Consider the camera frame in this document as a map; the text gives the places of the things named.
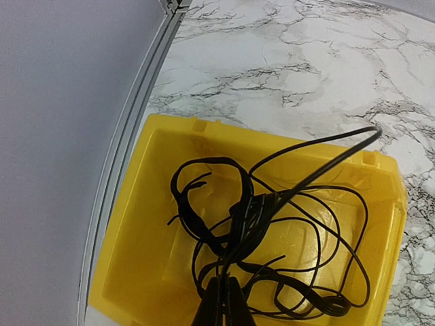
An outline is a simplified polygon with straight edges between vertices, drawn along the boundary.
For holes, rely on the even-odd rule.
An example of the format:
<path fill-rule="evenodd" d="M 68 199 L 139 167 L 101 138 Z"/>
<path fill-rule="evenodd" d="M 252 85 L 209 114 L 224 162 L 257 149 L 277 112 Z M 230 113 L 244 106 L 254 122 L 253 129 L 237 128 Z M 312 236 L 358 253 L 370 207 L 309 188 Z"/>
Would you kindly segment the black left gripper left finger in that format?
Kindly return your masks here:
<path fill-rule="evenodd" d="M 222 325 L 222 286 L 218 277 L 212 277 L 196 311 L 192 326 Z"/>

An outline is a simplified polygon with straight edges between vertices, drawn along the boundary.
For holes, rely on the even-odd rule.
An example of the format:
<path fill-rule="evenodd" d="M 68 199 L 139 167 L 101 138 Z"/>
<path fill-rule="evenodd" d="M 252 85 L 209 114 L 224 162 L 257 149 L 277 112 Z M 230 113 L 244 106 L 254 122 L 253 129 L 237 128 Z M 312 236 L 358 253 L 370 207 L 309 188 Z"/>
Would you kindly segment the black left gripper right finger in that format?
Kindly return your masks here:
<path fill-rule="evenodd" d="M 224 288 L 225 325 L 255 326 L 238 280 L 233 276 L 227 276 Z"/>

